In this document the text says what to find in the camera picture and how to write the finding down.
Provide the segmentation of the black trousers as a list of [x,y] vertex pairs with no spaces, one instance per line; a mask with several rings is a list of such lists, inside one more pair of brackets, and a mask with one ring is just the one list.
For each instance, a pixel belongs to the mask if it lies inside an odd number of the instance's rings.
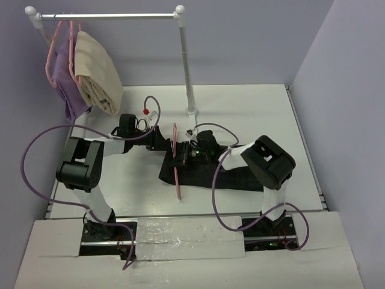
[[[166,152],[159,179],[175,184],[174,173],[177,172],[179,185],[211,188],[214,173],[219,163],[219,156],[225,152],[225,147],[218,144],[199,144],[190,142],[197,148],[197,157],[193,159],[192,166],[170,167],[171,152]],[[216,189],[231,189],[242,191],[263,191],[261,183],[248,167],[232,170],[220,168],[215,183]]]

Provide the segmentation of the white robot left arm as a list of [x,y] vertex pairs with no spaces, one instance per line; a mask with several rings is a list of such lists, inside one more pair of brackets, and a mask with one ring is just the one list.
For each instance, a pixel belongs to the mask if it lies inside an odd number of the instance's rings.
[[111,138],[70,137],[58,163],[58,182],[73,191],[85,207],[86,229],[104,240],[114,238],[118,226],[115,212],[107,204],[99,186],[103,159],[126,154],[133,146],[145,146],[149,151],[167,151],[171,148],[171,141],[163,137],[158,125],[142,131],[137,128],[135,115],[122,114]]

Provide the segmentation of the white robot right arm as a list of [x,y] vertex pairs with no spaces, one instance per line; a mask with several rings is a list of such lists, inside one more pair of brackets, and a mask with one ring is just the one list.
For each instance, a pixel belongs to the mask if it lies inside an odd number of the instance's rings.
[[266,135],[226,148],[211,130],[205,130],[195,140],[172,144],[159,178],[176,187],[262,192],[261,227],[267,235],[275,235],[286,216],[286,185],[295,166],[294,159]]

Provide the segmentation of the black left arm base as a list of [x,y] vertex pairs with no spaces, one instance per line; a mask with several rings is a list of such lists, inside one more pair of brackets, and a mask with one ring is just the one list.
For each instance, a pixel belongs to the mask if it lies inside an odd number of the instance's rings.
[[136,258],[135,246],[127,229],[84,220],[79,256],[118,256],[126,261],[132,247],[131,261]]

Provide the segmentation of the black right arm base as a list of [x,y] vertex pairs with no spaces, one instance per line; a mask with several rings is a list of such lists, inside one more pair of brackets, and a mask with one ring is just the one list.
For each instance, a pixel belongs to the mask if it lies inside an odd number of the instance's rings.
[[262,220],[245,230],[243,236],[246,252],[297,249],[299,247],[291,216],[286,216],[275,229],[267,221]]

